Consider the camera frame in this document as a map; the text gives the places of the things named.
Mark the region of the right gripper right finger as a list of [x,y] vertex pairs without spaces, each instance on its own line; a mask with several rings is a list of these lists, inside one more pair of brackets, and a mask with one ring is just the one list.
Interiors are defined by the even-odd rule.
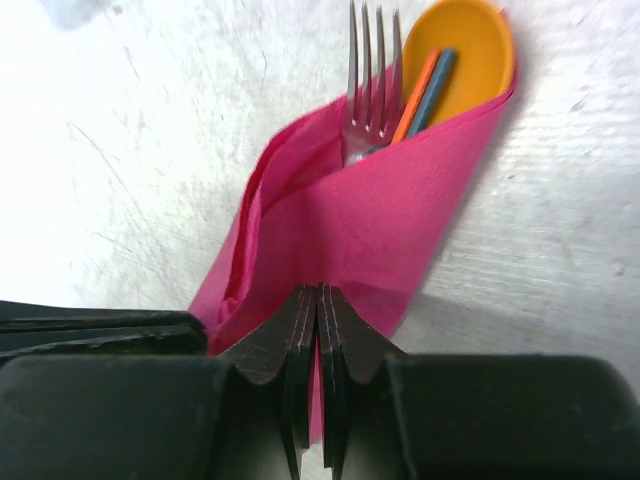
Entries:
[[364,321],[335,286],[318,286],[317,326],[323,460],[332,477],[338,479],[354,411],[349,395],[371,381],[386,356],[403,356],[405,352]]

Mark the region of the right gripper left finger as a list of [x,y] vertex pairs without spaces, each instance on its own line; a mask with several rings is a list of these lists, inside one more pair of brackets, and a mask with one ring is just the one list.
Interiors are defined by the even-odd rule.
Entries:
[[281,307],[219,358],[231,388],[231,432],[219,456],[223,479],[299,479],[310,446],[317,289],[294,289]]

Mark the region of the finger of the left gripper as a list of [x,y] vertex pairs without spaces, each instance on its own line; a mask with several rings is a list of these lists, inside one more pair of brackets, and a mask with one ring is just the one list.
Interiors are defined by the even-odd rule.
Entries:
[[25,355],[206,352],[204,326],[185,311],[1,302],[2,364]]

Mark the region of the pink paper napkin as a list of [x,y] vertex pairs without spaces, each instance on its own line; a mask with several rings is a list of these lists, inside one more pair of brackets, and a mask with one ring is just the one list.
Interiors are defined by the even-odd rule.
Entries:
[[341,289],[358,314],[392,334],[518,85],[344,166],[345,102],[274,136],[190,312],[218,354],[268,319],[300,284]]

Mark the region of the metal fork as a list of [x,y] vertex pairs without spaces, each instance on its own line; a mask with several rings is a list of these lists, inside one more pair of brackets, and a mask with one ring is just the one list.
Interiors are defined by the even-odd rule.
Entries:
[[349,10],[349,67],[342,126],[344,166],[387,146],[403,111],[403,61],[400,15],[392,17],[392,47],[386,59],[382,9],[376,9],[377,47],[371,47],[369,11],[366,4]]

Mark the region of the black knife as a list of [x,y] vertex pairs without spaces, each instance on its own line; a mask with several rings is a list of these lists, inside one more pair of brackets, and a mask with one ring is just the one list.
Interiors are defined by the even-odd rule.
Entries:
[[457,51],[453,48],[428,54],[405,109],[409,121],[406,138],[414,136],[428,126],[456,60]]

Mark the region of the orange plastic spoon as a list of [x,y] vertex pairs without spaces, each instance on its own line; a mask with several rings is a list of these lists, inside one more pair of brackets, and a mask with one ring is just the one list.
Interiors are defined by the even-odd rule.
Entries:
[[508,90],[515,46],[506,16],[489,1],[437,1],[413,25],[403,50],[408,97],[431,52],[451,48],[456,62],[431,123],[438,125]]

